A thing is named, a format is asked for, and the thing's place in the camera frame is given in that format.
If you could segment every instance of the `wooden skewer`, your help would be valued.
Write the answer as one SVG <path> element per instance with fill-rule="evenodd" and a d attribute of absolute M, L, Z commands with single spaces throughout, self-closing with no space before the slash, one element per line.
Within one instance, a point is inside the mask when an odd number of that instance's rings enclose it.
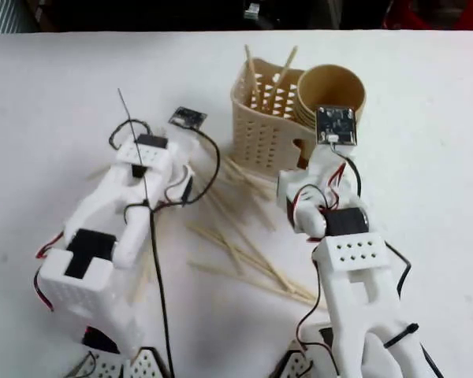
<path fill-rule="evenodd" d="M 244 230 L 242 229 L 240 225 L 240 221 L 237 220 L 227 209 L 224 208 L 224 206 L 220 203 L 217 202 L 216 200 L 213 200 L 214 196 L 211 194 L 210 191 L 207 192 L 205 197 L 212 198 L 212 203 L 218 207 L 219 211 L 226 217 L 226 219 L 232 224 L 232 226 L 236 229 L 236 231 L 239 233 L 239 235 L 242 237 L 242 239 L 248 244 L 254 252 L 263 260 L 268 268 L 271 270 L 273 274 L 280 280 L 281 284 L 284 285 L 284 288 L 287 291 L 293 291 L 291 285 L 287 282 L 287 280 L 284 278 L 282 274 L 280 274 L 275 267 L 272 265 L 270 260 L 268 260 L 263 253 L 259 250 L 259 248 L 247 237 L 245 234 Z"/>
<path fill-rule="evenodd" d="M 207 176 L 205 175 L 205 173 L 201 172 L 201 170 L 198 168 L 198 166 L 191 163 L 191 167 L 196 171 L 196 175 L 199 176 L 199 178 L 202 181 L 204 181 L 204 183 L 208 182 Z M 236 212 L 235 208 L 233 207 L 233 204 L 229 203 L 228 200 L 225 199 L 224 196 L 221 195 L 221 193 L 215 187 L 211 187 L 210 192 L 213 193 L 215 199 L 219 202 L 222 202 L 222 204 L 226 207 L 226 209 L 228 209 L 231 213 L 234 214 Z"/>
<path fill-rule="evenodd" d="M 206 200 L 207 197 L 212 199 L 212 203 L 209 203 Z M 203 196 L 202 200 L 210 207 L 211 210 L 214 210 L 214 209 L 212 209 L 212 206 L 211 206 L 213 204 L 215 204 L 216 207 L 222 206 L 219 202 L 217 202 L 217 200 L 214 199 L 214 197 L 209 196 L 209 195 Z M 215 227 L 216 227 L 216 230 L 218 231 L 219 235 L 222 238 L 222 242 L 226 246 L 228 246 L 229 253 L 231 254 L 231 257 L 233 258 L 233 261 L 235 261 L 235 267 L 236 267 L 236 270 L 238 271 L 238 274 L 244 274 L 244 268 L 242 267 L 242 263 L 240 261 L 240 257 L 238 256 L 237 251 L 233 247 L 232 243 L 230 243 L 228 241 L 228 239 L 224 236 L 224 234 L 222 233 L 222 230 L 217 225 L 215 225 Z"/>
<path fill-rule="evenodd" d="M 296 56 L 296 52 L 298 51 L 298 46 L 294 46 L 292 48 L 291 53 L 289 54 L 289 57 L 287 58 L 287 62 L 285 63 L 285 66 L 282 68 L 281 74 L 278 76 L 277 82 L 275 83 L 274 87 L 272 88 L 270 92 L 270 97 L 268 98 L 268 107 L 270 107 L 271 103 L 275 103 L 275 95 L 277 94 L 277 90 L 282 84 L 282 80 L 285 78 L 285 74 L 289 70 L 289 66 L 292 63 L 292 60 Z"/>
<path fill-rule="evenodd" d="M 194 262 L 194 261 L 188 261 L 188 265 L 190 265 L 191 267 L 193 267 L 195 269 L 201 270 L 203 272 L 217 274 L 217 275 L 220 275 L 220 276 L 226 276 L 226 277 L 229 277 L 229 278 L 233 278 L 235 280 L 245 282 L 246 284 L 250 284 L 250 285 L 258 287 L 260 289 L 269 291 L 270 293 L 274 293 L 276 295 L 281 295 L 283 297 L 290 298 L 290 299 L 293 299 L 293 300 L 298 301 L 298 302 L 305 303 L 305 304 L 310 305 L 310 306 L 313 306 L 315 304 L 314 301 L 305 299 L 305 298 L 303 298 L 299 295 L 291 294 L 291 293 L 288 293 L 287 291 L 276 289 L 275 287 L 265 285 L 264 283 L 260 283 L 259 281 L 252 280 L 248 277 L 238 276 L 233 272 L 228 272 L 228 271 L 225 271 L 223 269 L 216 268 L 214 266 L 203 265 L 203 264 L 199 264 L 199 263 Z"/>
<path fill-rule="evenodd" d="M 252 204 L 254 205 L 254 209 L 258 212 L 266 228 L 268 228 L 271 231 L 277 231 L 277 229 L 275 228 L 274 222 L 272 222 L 271 219 L 268 217 L 268 214 L 266 214 L 266 211 L 263 208 L 263 205 L 254 198 L 254 195 L 251 192 L 249 192 L 248 197 L 251 199 Z"/>
<path fill-rule="evenodd" d="M 220 237 L 220 235 L 217 234 L 217 232 L 213 232 L 209 228 L 201 228 L 201 227 L 195 226 L 194 224 L 186 224 L 186 227 L 188 227 L 192 231 L 196 232 L 197 234 L 201 235 L 205 239 L 211 241 L 212 243 L 220 246 L 221 248 L 226 248 L 226 249 L 228 248 L 222 242 L 221 237 Z M 233 246 L 234 246 L 236 252 L 240 255 L 240 258 L 242 260 L 244 260 L 246 263 L 248 263 L 250 266 L 252 266 L 254 269 L 259 270 L 261 273 L 268 276 L 269 278 L 277 279 L 277 276 L 275 276 L 270 270 L 268 270 L 268 268 L 263 264 L 262 261 L 259 261 L 255 257 L 253 257 L 252 255 L 247 254 L 246 252 L 244 252 L 238 246 L 235 246 L 235 245 L 233 245 Z M 307 298 L 307 299 L 315 300 L 316 297 L 307 288 L 303 287 L 299 283 L 297 283 L 297 282 L 295 282 L 295 281 L 293 281 L 289 278 L 287 280 L 295 288 L 295 292 L 298 295 L 301 295 L 301 296 L 303 296 L 304 298 Z"/>
<path fill-rule="evenodd" d="M 91 180 L 94 180 L 94 179 L 98 179 L 100 176 L 103 176 L 109 169 L 110 169 L 109 164 L 96 169 L 94 172 L 90 173 L 86 177 L 86 181 L 91 181 Z"/>
<path fill-rule="evenodd" d="M 252 85 L 254 86 L 254 93 L 255 93 L 254 94 L 255 103 L 257 105 L 256 109 L 260 109 L 262 107 L 261 94 L 259 93 L 258 80 L 255 77 L 254 61 L 252 60 L 251 50 L 249 49 L 249 46 L 245 45 L 244 49 L 245 49 L 245 55 L 247 55 L 247 63 L 249 64 L 249 71 L 251 72 L 251 76 L 252 76 Z"/>
<path fill-rule="evenodd" d="M 235 172 L 242 178 L 242 180 L 247 181 L 249 185 L 254 187 L 254 189 L 258 191 L 261 197 L 267 199 L 268 201 L 271 201 L 273 199 L 270 194 L 267 193 L 260 185 L 258 185 L 254 180 L 251 180 L 248 174 L 245 173 L 244 170 L 237 163 L 235 163 L 229 157 L 224 157 L 224 160 L 235 170 Z"/>

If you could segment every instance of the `white table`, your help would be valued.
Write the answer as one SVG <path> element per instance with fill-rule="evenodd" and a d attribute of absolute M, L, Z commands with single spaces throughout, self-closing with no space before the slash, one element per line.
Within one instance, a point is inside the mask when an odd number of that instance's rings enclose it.
<path fill-rule="evenodd" d="M 33 254 L 95 187 L 85 177 L 114 158 L 117 87 L 152 124 L 177 106 L 208 113 L 204 129 L 228 146 L 245 43 L 278 64 L 297 44 L 293 66 L 334 63 L 362 79 L 356 160 L 384 236 L 414 264 L 404 308 L 445 376 L 473 376 L 473 32 L 271 31 L 0 36 L 1 377 L 60 376 L 83 355 L 35 297 Z M 312 245 L 269 207 L 280 231 L 255 228 L 255 239 L 314 290 Z M 177 376 L 265 376 L 307 308 L 191 271 L 187 258 L 229 264 L 184 231 L 196 213 L 168 214 L 159 236 Z M 148 337 L 166 358 L 153 307 Z"/>

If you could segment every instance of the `rectangular hole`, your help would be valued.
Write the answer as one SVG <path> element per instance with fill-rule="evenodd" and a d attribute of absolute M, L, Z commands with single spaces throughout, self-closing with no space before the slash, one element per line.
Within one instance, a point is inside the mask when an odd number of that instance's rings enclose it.
<path fill-rule="evenodd" d="M 362 271 L 355 270 L 348 273 L 348 279 L 356 303 L 367 305 L 374 302 L 377 294 L 376 286 L 369 280 L 369 276 L 364 275 Z"/>

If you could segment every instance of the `perforated plastic basket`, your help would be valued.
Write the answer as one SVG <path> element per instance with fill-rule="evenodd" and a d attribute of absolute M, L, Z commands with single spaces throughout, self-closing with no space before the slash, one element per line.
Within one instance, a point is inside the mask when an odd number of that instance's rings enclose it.
<path fill-rule="evenodd" d="M 253 61 L 261 103 L 256 103 L 252 76 L 245 62 L 231 90 L 233 159 L 247 169 L 275 177 L 281 169 L 305 166 L 315 147 L 315 132 L 296 123 L 292 111 L 296 84 L 303 71 L 287 71 L 277 95 L 270 98 L 282 67 L 258 58 Z"/>

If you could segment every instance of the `beige cup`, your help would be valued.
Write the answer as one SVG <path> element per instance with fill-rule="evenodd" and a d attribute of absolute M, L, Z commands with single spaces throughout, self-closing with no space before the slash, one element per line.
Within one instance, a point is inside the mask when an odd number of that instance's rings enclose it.
<path fill-rule="evenodd" d="M 339 65 L 318 65 L 299 78 L 293 110 L 299 122 L 315 128 L 317 106 L 350 106 L 359 121 L 365 100 L 363 83 L 354 72 Z"/>

